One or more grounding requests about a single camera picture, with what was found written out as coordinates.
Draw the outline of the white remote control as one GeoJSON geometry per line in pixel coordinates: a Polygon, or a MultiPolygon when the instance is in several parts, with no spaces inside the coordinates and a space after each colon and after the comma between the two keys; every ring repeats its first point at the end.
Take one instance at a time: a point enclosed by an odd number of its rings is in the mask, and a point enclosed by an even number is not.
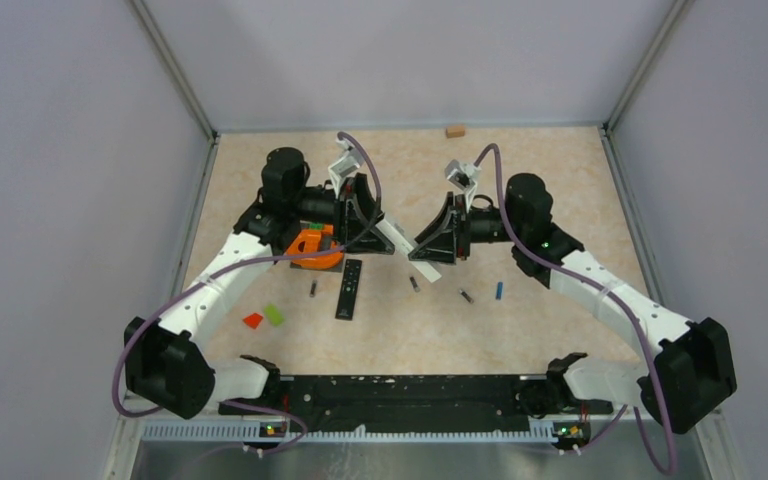
{"type": "Polygon", "coordinates": [[[410,260],[409,254],[418,244],[396,223],[385,217],[376,227],[393,244],[395,251],[403,255],[427,281],[434,283],[442,278],[442,273],[432,263],[422,260],[410,260]]]}

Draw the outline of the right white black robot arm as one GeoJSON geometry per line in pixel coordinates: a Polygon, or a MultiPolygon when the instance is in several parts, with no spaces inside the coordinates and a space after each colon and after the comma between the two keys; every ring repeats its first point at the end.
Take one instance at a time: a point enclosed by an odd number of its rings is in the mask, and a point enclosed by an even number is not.
{"type": "Polygon", "coordinates": [[[613,362],[575,353],[552,361],[549,404],[560,412],[585,400],[627,405],[673,433],[688,432],[737,390],[727,330],[712,318],[675,313],[612,274],[553,221],[552,206],[544,181],[530,173],[508,179],[500,206],[473,207],[449,193],[408,257],[453,265],[475,243],[513,242],[522,273],[589,310],[639,358],[613,362]]]}

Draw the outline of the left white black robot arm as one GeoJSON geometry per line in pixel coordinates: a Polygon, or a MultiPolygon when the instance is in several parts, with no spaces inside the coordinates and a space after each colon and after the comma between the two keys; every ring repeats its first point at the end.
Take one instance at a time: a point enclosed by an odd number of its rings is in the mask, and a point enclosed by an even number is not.
{"type": "Polygon", "coordinates": [[[381,184],[362,146],[340,134],[341,155],[326,184],[309,186],[310,166],[294,147],[268,153],[255,200],[225,243],[189,287],[148,318],[134,318],[114,373],[129,392],[191,419],[212,403],[243,399],[257,413],[279,404],[280,386],[262,360],[238,357],[212,367],[204,352],[225,317],[256,279],[273,265],[306,259],[290,251],[304,222],[330,223],[334,253],[358,253],[382,220],[381,184]]]}

